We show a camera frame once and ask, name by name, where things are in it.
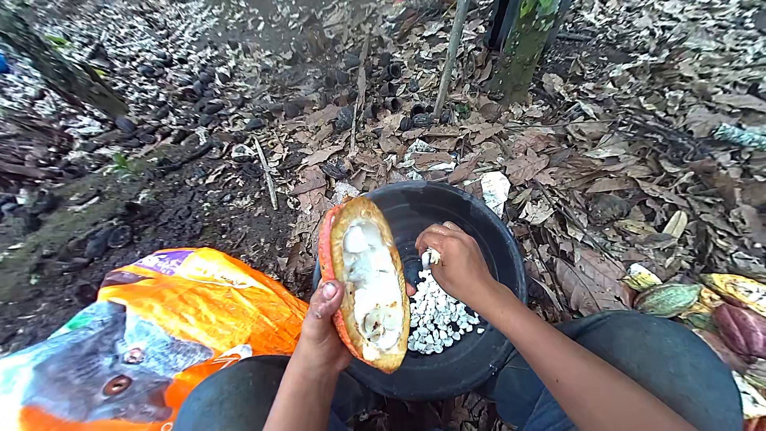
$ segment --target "black plastic bucket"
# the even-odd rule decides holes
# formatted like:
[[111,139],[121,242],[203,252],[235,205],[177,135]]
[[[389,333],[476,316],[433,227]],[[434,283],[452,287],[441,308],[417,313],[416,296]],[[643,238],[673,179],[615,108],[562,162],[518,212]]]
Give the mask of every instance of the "black plastic bucket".
[[[452,186],[426,181],[389,184],[366,196],[388,220],[404,264],[404,276],[413,286],[420,281],[417,273],[422,269],[415,239],[429,225],[450,221],[476,239],[492,276],[527,302],[518,244],[483,201]],[[319,277],[317,265],[314,288]],[[466,333],[440,354],[408,351],[394,373],[382,373],[356,359],[349,373],[375,392],[403,400],[441,400],[467,393],[495,373],[513,350],[505,336],[485,320],[475,327],[486,330],[483,334]]]

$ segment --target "leaf litter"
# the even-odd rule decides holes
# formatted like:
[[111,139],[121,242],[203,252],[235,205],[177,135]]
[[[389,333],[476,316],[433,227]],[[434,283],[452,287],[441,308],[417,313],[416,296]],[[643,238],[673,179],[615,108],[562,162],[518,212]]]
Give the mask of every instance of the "leaf litter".
[[[334,2],[316,12],[316,23],[295,23],[310,36],[305,46],[250,57],[240,46],[232,51],[241,63],[221,65],[255,77],[228,85],[251,102],[216,117],[210,130],[256,135],[277,195],[297,213],[292,237],[280,245],[289,250],[283,270],[312,270],[316,227],[343,196],[429,179],[486,199],[502,217],[537,286],[530,285],[531,307],[551,322],[631,308],[624,281],[631,265],[661,282],[703,272],[766,281],[766,153],[716,134],[724,125],[766,134],[766,83],[758,63],[766,41],[752,24],[753,5],[578,2],[561,28],[578,37],[558,38],[541,59],[527,100],[505,108],[489,98],[501,62],[482,42],[490,2],[478,2],[457,57],[449,123],[409,130],[401,129],[402,120],[433,103],[454,10],[438,2],[383,2],[356,12],[346,6]],[[134,40],[110,40],[126,42]],[[349,54],[363,63],[346,64]],[[299,58],[311,60],[300,71],[293,66]],[[391,76],[390,64],[401,68],[400,77]],[[269,67],[299,76],[283,85],[261,73]],[[366,68],[369,74],[360,73]],[[386,70],[390,80],[383,78]],[[384,82],[394,94],[380,94]],[[52,112],[54,101],[39,106]],[[135,102],[149,104],[144,96]],[[349,124],[342,116],[347,107],[356,113]],[[265,122],[268,133],[249,130],[257,127],[254,119]],[[82,136],[105,129],[103,118],[69,121],[80,132],[62,137],[61,146],[77,147]],[[231,146],[221,146],[227,151]],[[23,166],[25,156],[13,155],[15,184],[55,172],[56,160]],[[466,413],[470,397],[450,401],[453,425],[505,427],[488,424],[488,405]],[[374,416],[376,423],[387,415]]]

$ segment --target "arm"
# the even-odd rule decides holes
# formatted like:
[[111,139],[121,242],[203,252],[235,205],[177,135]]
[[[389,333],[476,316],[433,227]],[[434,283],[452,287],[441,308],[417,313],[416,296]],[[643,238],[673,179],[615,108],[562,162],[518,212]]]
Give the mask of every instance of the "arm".
[[300,340],[282,376],[264,431],[327,429],[338,375],[351,359],[331,321],[342,296],[337,281],[328,281],[311,297]]
[[439,264],[432,265],[439,285],[508,337],[579,429],[695,429],[492,279],[476,240],[454,223],[432,225],[417,238],[416,246],[421,254],[426,247],[441,254]]

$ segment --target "white cacao pulp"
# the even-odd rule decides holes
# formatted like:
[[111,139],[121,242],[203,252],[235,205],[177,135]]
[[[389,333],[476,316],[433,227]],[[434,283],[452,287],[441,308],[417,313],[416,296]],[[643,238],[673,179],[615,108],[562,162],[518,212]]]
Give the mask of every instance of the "white cacao pulp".
[[362,356],[375,360],[398,342],[404,310],[391,254],[375,223],[355,220],[343,236],[347,280],[354,284],[354,319],[366,339]]

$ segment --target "mossy tree trunk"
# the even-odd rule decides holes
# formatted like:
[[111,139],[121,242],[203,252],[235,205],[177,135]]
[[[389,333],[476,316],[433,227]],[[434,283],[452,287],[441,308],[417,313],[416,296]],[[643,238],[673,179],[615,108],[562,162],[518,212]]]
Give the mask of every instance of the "mossy tree trunk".
[[70,63],[34,32],[17,13],[0,6],[0,40],[29,58],[47,86],[66,102],[83,107],[83,101],[114,118],[128,113],[125,102],[92,67]]
[[502,49],[493,86],[503,92],[504,104],[526,98],[532,75],[548,33],[553,29],[559,0],[522,0],[519,13]]

